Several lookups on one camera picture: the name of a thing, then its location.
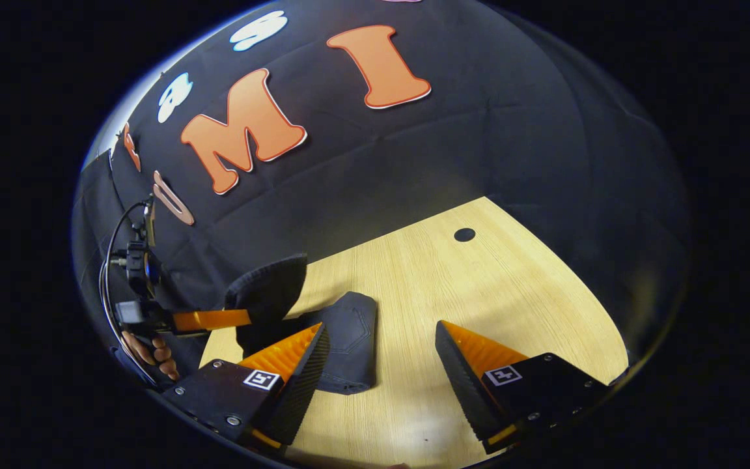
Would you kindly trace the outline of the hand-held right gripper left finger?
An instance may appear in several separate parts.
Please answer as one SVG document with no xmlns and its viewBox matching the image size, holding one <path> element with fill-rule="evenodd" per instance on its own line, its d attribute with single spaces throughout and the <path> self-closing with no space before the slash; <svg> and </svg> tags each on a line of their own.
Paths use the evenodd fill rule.
<svg viewBox="0 0 750 469">
<path fill-rule="evenodd" d="M 170 407 L 249 450 L 294 442 L 330 350 L 313 324 L 238 363 L 212 360 L 161 393 Z"/>
</svg>

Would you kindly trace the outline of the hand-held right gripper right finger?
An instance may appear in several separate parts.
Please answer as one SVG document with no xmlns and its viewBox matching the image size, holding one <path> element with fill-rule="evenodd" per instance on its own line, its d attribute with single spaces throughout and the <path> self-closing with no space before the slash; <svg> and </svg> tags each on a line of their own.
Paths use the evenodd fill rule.
<svg viewBox="0 0 750 469">
<path fill-rule="evenodd" d="M 524 354 L 440 320 L 435 348 L 487 454 L 544 436 L 601 403 L 610 387 L 559 354 Z"/>
</svg>

